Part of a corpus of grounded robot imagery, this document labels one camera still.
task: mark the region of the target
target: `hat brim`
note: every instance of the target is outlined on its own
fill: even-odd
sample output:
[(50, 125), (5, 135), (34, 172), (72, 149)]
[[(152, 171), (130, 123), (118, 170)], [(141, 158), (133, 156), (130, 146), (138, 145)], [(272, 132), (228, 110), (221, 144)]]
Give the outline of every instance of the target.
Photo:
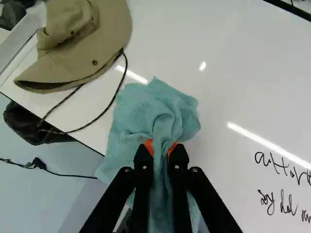
[(90, 82), (106, 70), (129, 41), (132, 22), (125, 0), (92, 0), (99, 27), (75, 44), (52, 50), (26, 69), (14, 83), (31, 92), (52, 93)]

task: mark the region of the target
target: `khaki hat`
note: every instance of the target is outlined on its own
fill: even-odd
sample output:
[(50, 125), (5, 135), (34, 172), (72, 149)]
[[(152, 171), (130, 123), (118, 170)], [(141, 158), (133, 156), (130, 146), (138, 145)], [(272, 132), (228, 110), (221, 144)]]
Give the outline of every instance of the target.
[(90, 82), (112, 66), (131, 30), (126, 0), (50, 0), (38, 60), (14, 83), (45, 94)]

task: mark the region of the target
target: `hat crown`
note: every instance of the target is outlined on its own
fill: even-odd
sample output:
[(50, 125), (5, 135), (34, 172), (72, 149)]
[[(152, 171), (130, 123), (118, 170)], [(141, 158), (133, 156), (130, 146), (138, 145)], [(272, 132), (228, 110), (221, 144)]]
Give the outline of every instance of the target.
[(90, 34), (98, 27), (95, 12), (88, 0), (50, 0), (47, 25), (37, 34), (38, 49), (52, 49), (72, 37)]

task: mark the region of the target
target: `hat chin strap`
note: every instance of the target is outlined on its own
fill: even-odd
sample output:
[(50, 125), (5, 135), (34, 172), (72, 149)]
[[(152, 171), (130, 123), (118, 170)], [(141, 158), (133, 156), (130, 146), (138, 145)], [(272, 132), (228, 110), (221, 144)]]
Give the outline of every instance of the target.
[(54, 134), (68, 134), (68, 133), (74, 133), (77, 131), (80, 131), (82, 129), (85, 129), (86, 127), (90, 126), (91, 124), (93, 124), (94, 122), (96, 122), (99, 118), (101, 118), (111, 107), (111, 105), (113, 104), (113, 102), (116, 99), (116, 96), (118, 94), (118, 92), (120, 91), (120, 88), (124, 82), (125, 76), (126, 76), (126, 72), (127, 72), (127, 67), (128, 67), (128, 60), (127, 57), (123, 51), (123, 48), (119, 50), (117, 57), (114, 59), (114, 62), (121, 56), (123, 55), (125, 58), (125, 69), (124, 69), (124, 73), (122, 75), (121, 81), (118, 85), (118, 88), (115, 92), (115, 94), (113, 95), (110, 103), (108, 104), (108, 106), (92, 121), (90, 121), (89, 123), (85, 124), (84, 126), (79, 127), (78, 129), (75, 130), (70, 130), (67, 132), (57, 132), (57, 131), (53, 131), (53, 130), (45, 130), (45, 129), (40, 129), (40, 126), (43, 124), (43, 122), (45, 121), (45, 119), (56, 109), (58, 108), (60, 105), (62, 105), (64, 102), (66, 102), (71, 96), (73, 96), (79, 89), (81, 89), (81, 87), (84, 84), (79, 85), (74, 91), (72, 91), (68, 96), (66, 96), (63, 100), (61, 100), (58, 104), (56, 104), (53, 108), (51, 108), (46, 114), (45, 116), (40, 120), (40, 122), (37, 124), (37, 130), (38, 132), (48, 132), (48, 133), (54, 133)]

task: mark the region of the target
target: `whiteboard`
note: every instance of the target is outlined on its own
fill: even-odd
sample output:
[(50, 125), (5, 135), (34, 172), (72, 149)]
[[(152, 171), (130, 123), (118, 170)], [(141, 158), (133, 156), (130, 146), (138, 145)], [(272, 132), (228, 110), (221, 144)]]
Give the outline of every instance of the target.
[[(310, 232), (311, 23), (262, 0), (133, 0), (129, 7), (129, 71), (199, 100), (202, 128), (185, 143), (190, 165), (204, 170), (243, 232)], [(13, 79), (35, 60), (34, 49), (0, 91), (43, 116), (69, 91), (16, 87)], [(122, 59), (48, 122), (70, 130), (97, 116), (120, 81), (118, 66)], [(109, 111), (72, 136), (105, 154), (111, 121)]]

